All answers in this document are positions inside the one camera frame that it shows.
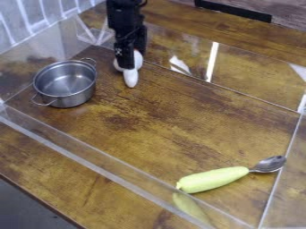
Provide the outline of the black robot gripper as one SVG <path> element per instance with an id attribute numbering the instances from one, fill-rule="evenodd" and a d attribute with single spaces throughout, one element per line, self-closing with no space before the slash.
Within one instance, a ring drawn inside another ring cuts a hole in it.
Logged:
<path id="1" fill-rule="evenodd" d="M 114 29 L 115 57 L 119 67 L 132 69 L 135 67 L 134 48 L 146 54 L 147 27 L 143 24 L 142 8 L 146 0 L 107 0 L 108 27 Z M 135 42 L 126 38 L 136 31 Z"/>

